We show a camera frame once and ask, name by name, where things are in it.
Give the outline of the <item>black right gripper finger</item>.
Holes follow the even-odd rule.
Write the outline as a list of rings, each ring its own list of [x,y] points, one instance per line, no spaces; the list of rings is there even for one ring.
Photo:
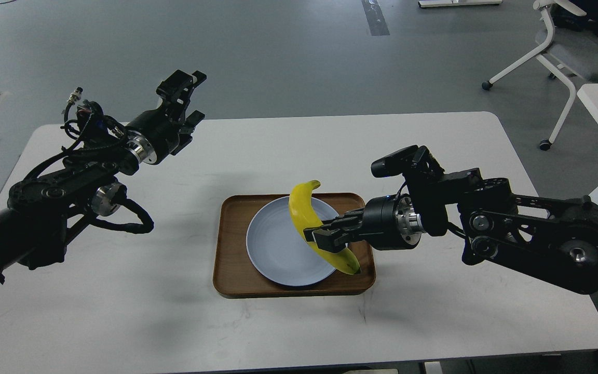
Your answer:
[[[364,209],[346,211],[343,215],[324,220],[323,230],[344,230],[346,232],[359,231],[363,225]]]
[[[349,244],[359,240],[361,224],[353,225],[321,225],[303,229],[304,239],[308,243],[314,243],[319,249],[329,253],[340,253]]]

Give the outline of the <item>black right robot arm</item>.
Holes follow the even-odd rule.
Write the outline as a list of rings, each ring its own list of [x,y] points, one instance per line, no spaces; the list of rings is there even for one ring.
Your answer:
[[[598,205],[589,196],[561,201],[515,194],[508,179],[484,179],[478,168],[445,173],[425,146],[395,151],[371,170],[376,178],[402,175],[407,193],[304,223],[303,239],[340,254],[354,242],[412,249],[422,234],[452,232],[465,242],[467,265],[491,261],[581,295],[598,291]]]

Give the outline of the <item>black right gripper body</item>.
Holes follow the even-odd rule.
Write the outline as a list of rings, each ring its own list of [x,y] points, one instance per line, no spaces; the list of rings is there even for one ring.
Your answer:
[[[356,223],[348,242],[367,242],[380,251],[414,249],[424,232],[408,195],[373,198],[363,208],[349,211],[349,215],[356,218]]]

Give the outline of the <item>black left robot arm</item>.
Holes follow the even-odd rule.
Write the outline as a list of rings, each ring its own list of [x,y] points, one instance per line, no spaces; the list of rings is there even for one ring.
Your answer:
[[[0,284],[14,263],[29,270],[64,261],[68,244],[86,227],[146,234],[154,221],[117,175],[141,163],[159,164],[193,139],[204,114],[187,108],[207,76],[176,70],[156,89],[160,103],[123,125],[77,87],[63,111],[62,130],[73,143],[10,187],[0,211]]]

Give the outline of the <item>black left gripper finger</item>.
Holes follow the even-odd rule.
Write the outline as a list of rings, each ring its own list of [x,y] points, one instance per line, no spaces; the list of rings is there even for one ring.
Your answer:
[[[172,151],[172,155],[179,154],[187,145],[192,143],[193,141],[193,133],[195,132],[196,127],[201,123],[206,115],[200,111],[193,111],[190,116],[188,116],[185,121],[180,123],[178,126],[178,143],[174,147]]]
[[[181,70],[174,71],[156,88],[160,100],[158,107],[166,113],[185,113],[195,88],[206,80],[207,75],[202,71],[192,74]]]

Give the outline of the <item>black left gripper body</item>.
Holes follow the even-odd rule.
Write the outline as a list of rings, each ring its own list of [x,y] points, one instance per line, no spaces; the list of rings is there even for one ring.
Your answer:
[[[125,125],[128,151],[137,162],[159,164],[172,155],[178,143],[178,126],[185,121],[185,113],[166,113],[157,107],[144,111]]]

